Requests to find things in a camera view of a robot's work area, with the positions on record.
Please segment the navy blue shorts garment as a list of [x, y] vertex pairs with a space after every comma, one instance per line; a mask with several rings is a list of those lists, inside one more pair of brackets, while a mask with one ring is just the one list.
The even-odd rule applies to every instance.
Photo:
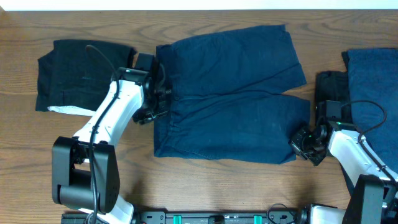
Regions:
[[197, 35], [157, 46], [156, 57], [172, 85], [154, 125], [156, 157], [295, 160], [289, 140], [310, 102], [288, 94], [307, 81], [285, 26]]

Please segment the black shorts garment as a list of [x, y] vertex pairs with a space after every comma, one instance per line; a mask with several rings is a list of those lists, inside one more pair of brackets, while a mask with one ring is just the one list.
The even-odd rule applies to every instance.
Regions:
[[136, 50], [98, 40], [62, 39], [39, 58], [35, 110], [93, 116], [108, 93], [113, 70], [132, 65]]

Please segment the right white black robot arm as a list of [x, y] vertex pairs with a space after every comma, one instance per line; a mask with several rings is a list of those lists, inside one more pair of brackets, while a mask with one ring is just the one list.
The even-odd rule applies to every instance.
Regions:
[[304, 126], [289, 144], [314, 166], [333, 156], [354, 187], [346, 209], [310, 204], [296, 216], [297, 223], [397, 223], [397, 173], [353, 124], [329, 121], [313, 131]]

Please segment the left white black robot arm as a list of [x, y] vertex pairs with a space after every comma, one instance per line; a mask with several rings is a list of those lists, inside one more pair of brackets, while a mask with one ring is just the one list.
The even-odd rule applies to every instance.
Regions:
[[116, 146], [130, 121], [146, 124], [168, 112], [164, 66], [113, 70], [99, 108], [73, 137], [52, 148], [52, 200], [84, 212], [82, 223], [132, 223], [134, 206], [119, 194]]

